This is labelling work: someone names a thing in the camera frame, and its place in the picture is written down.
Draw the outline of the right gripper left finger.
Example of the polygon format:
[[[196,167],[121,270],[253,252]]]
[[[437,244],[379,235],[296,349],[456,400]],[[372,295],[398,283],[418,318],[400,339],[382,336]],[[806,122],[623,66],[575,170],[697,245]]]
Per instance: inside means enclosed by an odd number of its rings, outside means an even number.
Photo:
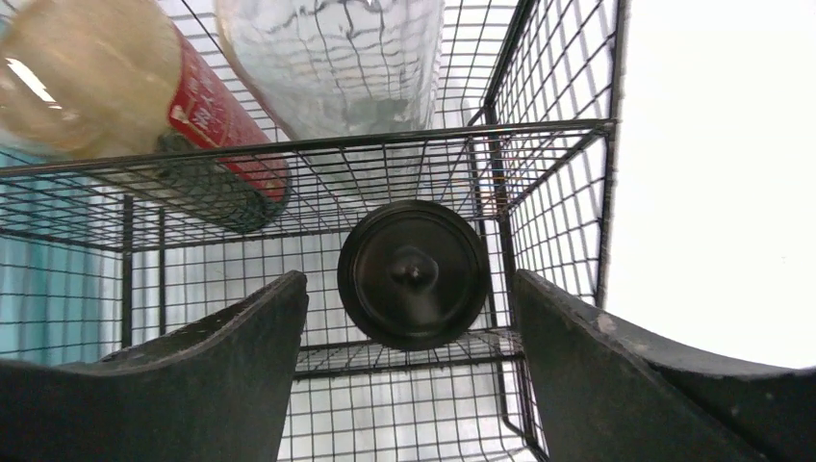
[[[289,271],[96,362],[1,364],[5,461],[273,461],[309,297]]]

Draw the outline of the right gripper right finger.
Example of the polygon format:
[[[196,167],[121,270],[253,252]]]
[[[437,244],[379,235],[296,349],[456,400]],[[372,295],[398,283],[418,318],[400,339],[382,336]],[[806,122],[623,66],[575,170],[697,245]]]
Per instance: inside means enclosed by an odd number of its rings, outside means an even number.
[[[512,296],[553,461],[811,461],[815,371],[670,340],[521,269]]]

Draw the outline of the black wire rack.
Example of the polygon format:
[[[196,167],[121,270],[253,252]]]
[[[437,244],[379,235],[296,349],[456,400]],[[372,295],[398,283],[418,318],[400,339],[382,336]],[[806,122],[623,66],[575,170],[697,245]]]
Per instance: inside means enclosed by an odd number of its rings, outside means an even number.
[[[511,279],[538,271],[603,302],[626,2],[443,1],[431,127],[310,140],[290,139],[235,74],[216,1],[154,2],[268,137],[191,156],[277,155],[291,195],[279,218],[240,234],[94,178],[140,156],[42,159],[1,144],[1,182],[82,176],[101,199],[91,247],[115,256],[118,277],[117,341],[100,359],[295,270],[309,301],[273,461],[546,460]],[[383,346],[355,326],[339,295],[348,234],[399,200],[447,207],[488,250],[490,292],[446,346]]]

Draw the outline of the white granule shaker black lid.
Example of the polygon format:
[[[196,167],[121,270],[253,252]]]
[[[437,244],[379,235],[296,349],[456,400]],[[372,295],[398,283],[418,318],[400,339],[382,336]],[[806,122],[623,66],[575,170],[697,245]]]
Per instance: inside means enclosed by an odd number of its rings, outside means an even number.
[[[446,346],[478,317],[490,292],[486,245],[447,207],[399,200],[362,218],[344,241],[337,284],[348,317],[402,351]]]

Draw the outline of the clear glass bottle gold stopper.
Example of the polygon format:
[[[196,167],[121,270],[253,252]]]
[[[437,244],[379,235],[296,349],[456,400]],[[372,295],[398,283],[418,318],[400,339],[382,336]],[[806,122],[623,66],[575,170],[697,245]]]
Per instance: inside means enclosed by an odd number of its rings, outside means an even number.
[[[220,48],[292,140],[431,127],[443,1],[216,1]]]

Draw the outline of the dark sauce bottle red label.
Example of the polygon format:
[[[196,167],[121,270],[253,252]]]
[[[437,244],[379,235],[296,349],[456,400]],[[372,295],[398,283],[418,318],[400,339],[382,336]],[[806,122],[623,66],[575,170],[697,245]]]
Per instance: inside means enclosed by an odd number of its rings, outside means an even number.
[[[245,234],[285,210],[277,155],[193,158],[268,137],[154,1],[5,1],[1,144],[54,160],[140,156],[94,178]]]

